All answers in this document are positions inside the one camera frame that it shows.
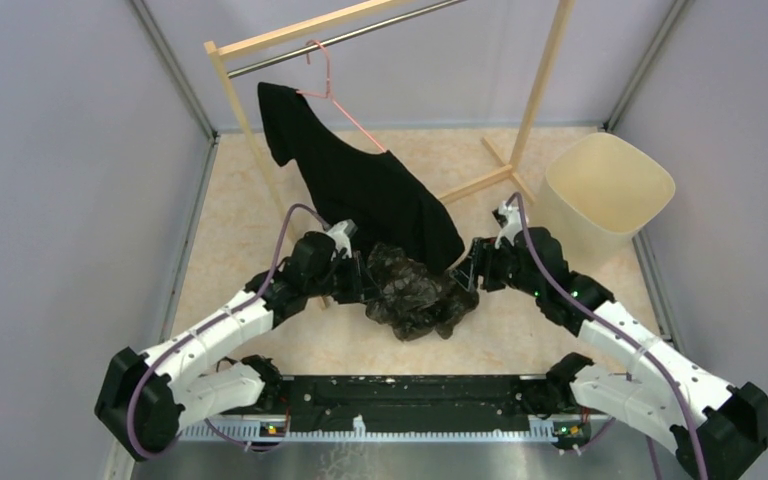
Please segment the dark translucent trash bag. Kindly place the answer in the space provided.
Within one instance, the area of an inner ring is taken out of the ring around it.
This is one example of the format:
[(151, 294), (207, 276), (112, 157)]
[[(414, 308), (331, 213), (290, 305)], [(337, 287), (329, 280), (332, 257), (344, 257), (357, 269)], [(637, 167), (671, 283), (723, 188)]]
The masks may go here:
[(465, 290), (446, 272), (429, 272), (399, 247), (377, 243), (367, 256), (367, 267), (380, 295), (366, 304), (365, 315), (390, 327), (400, 341), (432, 332), (448, 339), (479, 305), (477, 292)]

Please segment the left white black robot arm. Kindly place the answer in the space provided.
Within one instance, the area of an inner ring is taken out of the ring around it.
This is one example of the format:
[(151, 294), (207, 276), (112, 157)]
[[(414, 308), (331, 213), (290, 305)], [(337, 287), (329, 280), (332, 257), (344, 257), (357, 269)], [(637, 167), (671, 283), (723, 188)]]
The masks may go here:
[(279, 404), (281, 375), (271, 360), (253, 355), (229, 368), (210, 367), (247, 341), (305, 310), (312, 298), (361, 304), (378, 294), (342, 221), (311, 231), (290, 256), (255, 276), (214, 313), (163, 343), (110, 360), (95, 416), (138, 461), (160, 456), (187, 427), (216, 414), (251, 407), (268, 413)]

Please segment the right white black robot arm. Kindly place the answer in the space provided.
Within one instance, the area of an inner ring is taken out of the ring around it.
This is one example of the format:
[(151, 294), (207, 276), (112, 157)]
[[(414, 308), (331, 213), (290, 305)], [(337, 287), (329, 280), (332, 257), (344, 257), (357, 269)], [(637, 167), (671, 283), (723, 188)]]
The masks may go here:
[(569, 268), (543, 227), (476, 238), (453, 270), (466, 290), (531, 295), (544, 317), (620, 361), (613, 374), (581, 360), (546, 385), (560, 412), (595, 409), (673, 453), (694, 479), (738, 479), (768, 449), (768, 395), (706, 371), (647, 329), (593, 278)]

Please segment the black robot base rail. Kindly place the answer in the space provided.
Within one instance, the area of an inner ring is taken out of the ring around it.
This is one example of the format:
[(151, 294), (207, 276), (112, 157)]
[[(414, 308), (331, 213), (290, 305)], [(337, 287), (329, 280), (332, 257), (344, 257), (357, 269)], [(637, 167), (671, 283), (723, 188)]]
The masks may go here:
[(585, 419), (565, 388), (542, 375), (299, 375), (281, 384), (271, 413), (293, 433), (525, 432), (539, 420)]

